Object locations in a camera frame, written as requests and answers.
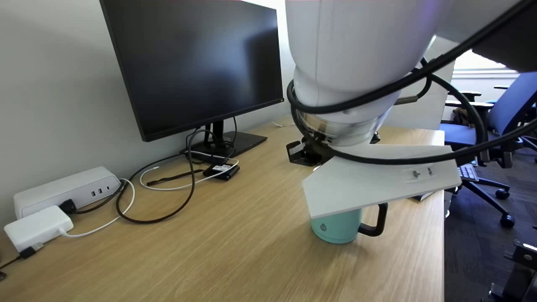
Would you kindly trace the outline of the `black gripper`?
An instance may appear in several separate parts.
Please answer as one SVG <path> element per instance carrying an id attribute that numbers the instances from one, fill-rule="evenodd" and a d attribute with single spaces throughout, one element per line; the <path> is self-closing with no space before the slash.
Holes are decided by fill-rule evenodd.
<path id="1" fill-rule="evenodd" d="M 326 136 L 316 134 L 313 139 L 303 137 L 286 146 L 288 157 L 294 164 L 319 166 L 338 156 L 338 151 L 329 146 Z"/>

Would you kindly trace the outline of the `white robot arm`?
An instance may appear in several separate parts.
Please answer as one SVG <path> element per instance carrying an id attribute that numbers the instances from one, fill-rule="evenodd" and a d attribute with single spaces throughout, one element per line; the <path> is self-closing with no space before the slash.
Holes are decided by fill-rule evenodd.
<path id="1" fill-rule="evenodd" d="M 522 22 L 536 0 L 286 0 L 296 64 L 288 99 L 324 168 L 452 161 L 385 157 L 373 137 L 400 92 Z"/>

